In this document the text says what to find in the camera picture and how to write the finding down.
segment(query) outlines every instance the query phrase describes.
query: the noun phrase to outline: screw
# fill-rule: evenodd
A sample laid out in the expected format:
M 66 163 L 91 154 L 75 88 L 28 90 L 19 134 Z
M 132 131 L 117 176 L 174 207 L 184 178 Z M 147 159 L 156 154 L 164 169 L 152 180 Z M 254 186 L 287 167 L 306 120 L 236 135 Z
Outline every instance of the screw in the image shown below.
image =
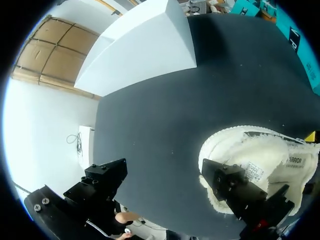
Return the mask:
M 42 204 L 43 204 L 43 205 L 47 205 L 47 204 L 49 204 L 49 203 L 50 203 L 49 198 L 45 197 L 44 199 L 42 199 Z
M 41 211 L 41 206 L 39 204 L 34 205 L 33 209 L 38 213 Z

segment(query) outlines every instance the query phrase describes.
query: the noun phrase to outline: white sneaker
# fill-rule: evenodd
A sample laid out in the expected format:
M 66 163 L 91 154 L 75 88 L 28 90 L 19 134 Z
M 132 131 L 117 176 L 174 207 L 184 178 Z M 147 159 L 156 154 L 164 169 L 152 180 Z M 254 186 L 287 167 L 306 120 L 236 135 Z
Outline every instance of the white sneaker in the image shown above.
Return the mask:
M 286 197 L 294 202 L 290 216 L 301 206 L 305 184 L 318 165 L 320 144 L 306 143 L 276 131 L 258 126 L 236 126 L 210 136 L 202 145 L 198 166 L 203 159 L 226 165 L 241 165 L 249 180 L 272 196 L 284 184 L 290 186 Z M 220 213 L 233 214 L 225 201 L 219 202 L 202 175 L 200 183 L 207 188 L 213 208 Z

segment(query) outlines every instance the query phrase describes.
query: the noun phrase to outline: person's hand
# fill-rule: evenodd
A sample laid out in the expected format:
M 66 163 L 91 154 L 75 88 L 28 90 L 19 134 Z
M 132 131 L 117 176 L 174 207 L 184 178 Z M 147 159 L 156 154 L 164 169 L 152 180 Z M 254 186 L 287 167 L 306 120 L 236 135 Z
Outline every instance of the person's hand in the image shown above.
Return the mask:
M 123 239 L 128 239 L 128 238 L 131 238 L 133 236 L 132 232 L 129 232 L 129 233 L 124 233 L 122 234 L 122 238 Z
M 125 240 L 127 238 L 131 238 L 132 236 L 133 236 L 132 232 L 124 233 L 120 237 L 118 237 L 116 240 Z

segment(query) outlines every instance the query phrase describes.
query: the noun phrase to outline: yellow object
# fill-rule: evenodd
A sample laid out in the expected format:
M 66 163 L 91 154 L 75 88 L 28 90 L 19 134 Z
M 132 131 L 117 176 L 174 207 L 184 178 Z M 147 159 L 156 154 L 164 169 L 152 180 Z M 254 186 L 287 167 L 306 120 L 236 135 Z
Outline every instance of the yellow object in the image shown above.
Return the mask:
M 110 9 L 112 12 L 115 12 L 116 11 L 116 9 L 113 7 L 113 6 L 111 6 L 111 5 L 109 5 L 108 3 L 106 3 L 105 1 L 102 1 L 102 0 L 96 0 L 97 2 L 99 2 L 99 3 L 101 3 L 102 5 L 105 5 L 108 9 Z
M 138 2 L 136 2 L 136 0 L 129 0 L 133 5 L 138 6 Z
M 315 131 L 305 138 L 306 142 L 313 143 L 315 140 L 316 140 L 316 132 Z

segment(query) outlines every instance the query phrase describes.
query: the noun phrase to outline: black table surface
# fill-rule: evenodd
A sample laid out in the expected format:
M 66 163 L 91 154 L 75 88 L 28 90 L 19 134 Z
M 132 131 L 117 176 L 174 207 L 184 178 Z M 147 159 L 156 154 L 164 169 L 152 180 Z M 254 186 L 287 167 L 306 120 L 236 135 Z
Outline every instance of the black table surface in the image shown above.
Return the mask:
M 202 144 L 238 125 L 304 138 L 320 129 L 320 97 L 273 23 L 233 14 L 188 20 L 197 68 L 105 96 L 93 158 L 96 164 L 127 159 L 128 175 L 116 200 L 129 210 L 179 233 L 236 239 L 245 224 L 216 212 L 199 183 Z

